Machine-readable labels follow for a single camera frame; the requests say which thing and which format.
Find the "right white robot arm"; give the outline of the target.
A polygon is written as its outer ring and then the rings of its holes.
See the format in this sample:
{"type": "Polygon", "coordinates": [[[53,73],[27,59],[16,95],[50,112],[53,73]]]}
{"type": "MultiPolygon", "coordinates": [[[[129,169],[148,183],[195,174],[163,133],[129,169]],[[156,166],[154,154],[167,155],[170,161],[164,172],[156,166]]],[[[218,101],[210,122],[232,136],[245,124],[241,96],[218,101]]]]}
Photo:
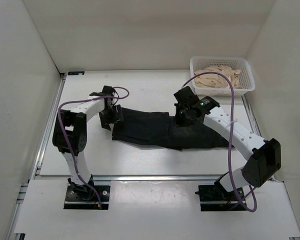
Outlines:
{"type": "Polygon", "coordinates": [[[214,182],[208,198],[226,200],[238,188],[261,187],[281,168],[281,145],[272,138],[266,140],[231,120],[229,114],[213,98],[202,99],[192,93],[174,94],[175,143],[186,149],[236,148],[246,164],[228,171],[214,182]]]}

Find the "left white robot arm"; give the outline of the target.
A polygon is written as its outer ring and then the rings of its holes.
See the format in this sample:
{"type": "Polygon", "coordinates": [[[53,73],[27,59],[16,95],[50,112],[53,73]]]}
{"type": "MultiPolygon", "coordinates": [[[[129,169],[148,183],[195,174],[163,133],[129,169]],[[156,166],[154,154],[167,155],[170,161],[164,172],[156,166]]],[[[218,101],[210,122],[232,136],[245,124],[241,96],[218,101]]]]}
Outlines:
{"type": "Polygon", "coordinates": [[[124,120],[121,106],[117,105],[119,99],[116,88],[106,86],[102,92],[91,93],[86,100],[64,102],[57,110],[52,144],[67,162],[72,191],[83,201],[101,202],[84,154],[88,142],[87,123],[98,115],[101,127],[110,131],[110,125],[124,120]]]}

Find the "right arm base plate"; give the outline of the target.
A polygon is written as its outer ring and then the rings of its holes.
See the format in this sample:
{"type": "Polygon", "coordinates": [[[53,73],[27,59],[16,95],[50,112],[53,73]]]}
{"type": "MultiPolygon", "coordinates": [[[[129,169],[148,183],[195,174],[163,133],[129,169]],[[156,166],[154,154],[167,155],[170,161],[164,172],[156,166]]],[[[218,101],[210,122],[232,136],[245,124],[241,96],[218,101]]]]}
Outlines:
{"type": "Polygon", "coordinates": [[[246,209],[238,203],[233,191],[221,192],[215,185],[199,185],[198,191],[201,212],[227,212],[245,211],[246,209]]]}

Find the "black trousers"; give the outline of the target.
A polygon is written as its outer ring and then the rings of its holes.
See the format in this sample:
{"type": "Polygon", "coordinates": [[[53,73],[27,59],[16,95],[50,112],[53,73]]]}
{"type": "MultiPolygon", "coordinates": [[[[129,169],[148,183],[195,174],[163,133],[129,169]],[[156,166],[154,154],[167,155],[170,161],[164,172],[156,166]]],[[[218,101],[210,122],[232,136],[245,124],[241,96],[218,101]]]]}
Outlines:
{"type": "Polygon", "coordinates": [[[123,108],[123,121],[113,126],[112,139],[140,146],[174,150],[227,148],[229,142],[213,129],[195,122],[177,126],[168,112],[143,112],[123,108]]]}

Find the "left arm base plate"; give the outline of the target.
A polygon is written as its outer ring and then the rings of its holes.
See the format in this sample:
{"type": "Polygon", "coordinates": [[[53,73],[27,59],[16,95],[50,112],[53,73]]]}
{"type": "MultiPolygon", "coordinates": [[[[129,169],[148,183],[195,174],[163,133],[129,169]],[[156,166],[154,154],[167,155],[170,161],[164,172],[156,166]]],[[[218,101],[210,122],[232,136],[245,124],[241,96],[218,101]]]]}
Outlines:
{"type": "Polygon", "coordinates": [[[111,186],[93,183],[92,187],[95,190],[86,185],[69,183],[63,208],[65,210],[108,210],[111,186]]]}

